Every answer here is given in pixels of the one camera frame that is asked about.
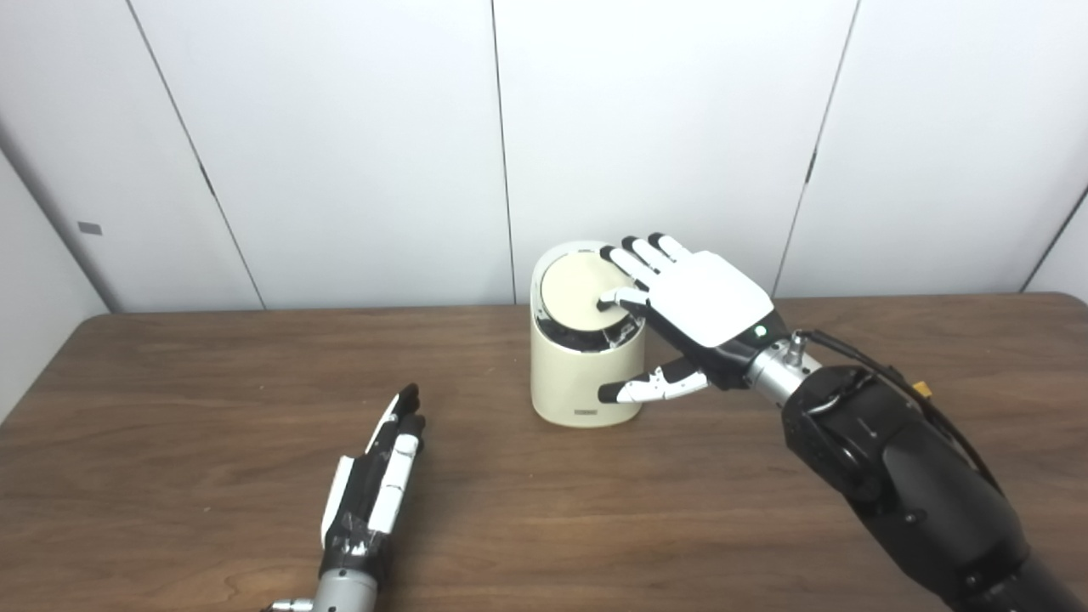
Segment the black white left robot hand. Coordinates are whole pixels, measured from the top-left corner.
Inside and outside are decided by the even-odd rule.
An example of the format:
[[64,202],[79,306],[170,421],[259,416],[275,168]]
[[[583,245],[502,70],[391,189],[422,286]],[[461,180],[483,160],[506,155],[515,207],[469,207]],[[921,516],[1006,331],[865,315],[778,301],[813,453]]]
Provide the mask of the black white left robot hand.
[[393,567],[393,533],[413,462],[424,448],[419,387],[391,400],[360,456],[342,456],[321,523],[320,575],[360,572],[384,585]]

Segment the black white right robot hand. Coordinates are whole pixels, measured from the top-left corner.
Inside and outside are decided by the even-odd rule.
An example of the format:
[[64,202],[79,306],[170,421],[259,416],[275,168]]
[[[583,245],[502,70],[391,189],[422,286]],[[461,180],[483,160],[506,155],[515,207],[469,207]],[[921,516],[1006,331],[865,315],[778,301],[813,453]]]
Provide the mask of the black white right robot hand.
[[623,309],[679,353],[645,374],[601,385],[603,404],[751,388],[757,358],[790,334],[767,292],[714,252],[692,252],[653,233],[602,246],[599,256],[632,284],[603,292],[598,309]]

